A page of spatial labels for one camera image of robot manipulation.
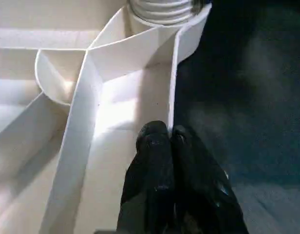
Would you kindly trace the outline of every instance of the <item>dark floor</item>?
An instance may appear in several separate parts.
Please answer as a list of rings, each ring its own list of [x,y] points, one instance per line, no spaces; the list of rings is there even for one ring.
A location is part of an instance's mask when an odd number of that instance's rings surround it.
[[[228,172],[251,234],[300,234],[300,4],[225,2],[178,67],[175,124]]]

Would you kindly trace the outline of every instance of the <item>white partition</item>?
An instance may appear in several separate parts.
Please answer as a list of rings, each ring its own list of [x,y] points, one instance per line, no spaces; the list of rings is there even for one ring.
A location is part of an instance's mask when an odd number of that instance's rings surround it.
[[[0,0],[0,47],[87,49],[126,0]]]
[[[114,229],[139,130],[172,128],[210,6],[162,26],[125,3],[0,1],[0,234]]]
[[[150,28],[152,27],[142,24],[137,21],[135,17],[132,17],[128,6],[125,5],[110,19],[98,37],[90,45],[90,48],[117,42]]]
[[[116,228],[137,134],[154,119],[172,126],[177,64],[197,48],[206,17],[87,52],[40,234]]]
[[[55,103],[69,109],[85,51],[40,50],[35,63],[37,83]]]

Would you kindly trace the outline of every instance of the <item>white cylinder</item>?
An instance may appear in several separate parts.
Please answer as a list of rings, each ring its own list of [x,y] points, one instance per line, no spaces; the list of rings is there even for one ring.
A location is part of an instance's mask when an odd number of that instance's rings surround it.
[[[185,23],[202,8],[200,0],[130,0],[130,4],[138,17],[161,25]]]

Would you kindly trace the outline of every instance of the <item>white platform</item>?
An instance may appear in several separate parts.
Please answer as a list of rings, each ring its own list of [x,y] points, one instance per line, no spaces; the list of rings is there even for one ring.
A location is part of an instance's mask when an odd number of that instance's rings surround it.
[[[125,0],[0,1],[0,234],[116,228],[137,134],[171,129],[210,7],[162,26]]]

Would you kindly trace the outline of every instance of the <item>black object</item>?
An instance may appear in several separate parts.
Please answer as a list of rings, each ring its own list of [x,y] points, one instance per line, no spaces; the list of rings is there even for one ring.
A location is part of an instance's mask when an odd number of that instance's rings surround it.
[[[136,142],[121,198],[117,230],[160,234],[173,226],[174,173],[165,123],[146,124]]]
[[[171,141],[182,233],[247,234],[225,172],[195,132],[177,126]]]

